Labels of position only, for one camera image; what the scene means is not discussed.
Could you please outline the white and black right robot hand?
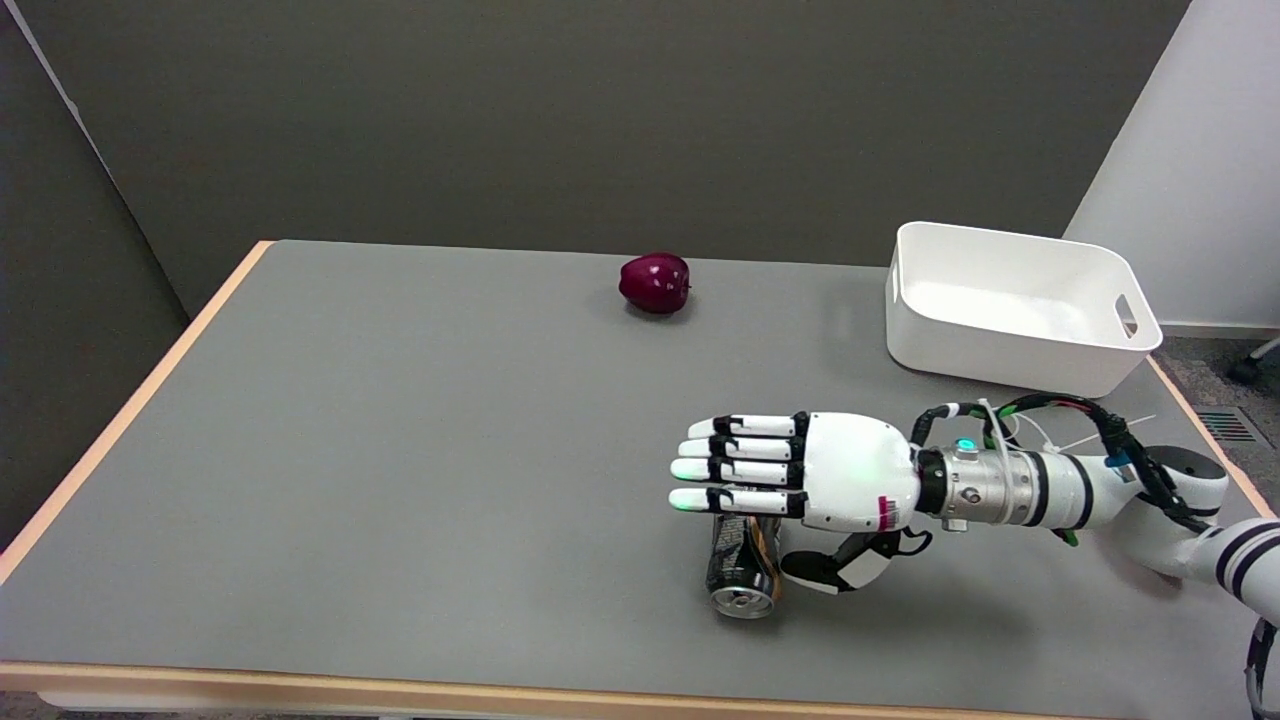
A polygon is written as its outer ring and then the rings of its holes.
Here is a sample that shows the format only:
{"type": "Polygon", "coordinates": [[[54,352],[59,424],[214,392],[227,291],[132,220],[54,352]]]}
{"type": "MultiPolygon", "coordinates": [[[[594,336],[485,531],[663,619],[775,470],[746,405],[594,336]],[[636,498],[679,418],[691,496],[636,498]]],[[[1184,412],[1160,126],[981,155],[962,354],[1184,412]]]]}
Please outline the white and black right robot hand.
{"type": "Polygon", "coordinates": [[[833,553],[794,551],[781,574],[827,594],[870,584],[899,551],[922,480],[908,438],[851,413],[723,415],[690,425],[669,474],[681,512],[799,521],[844,533],[833,553]]]}

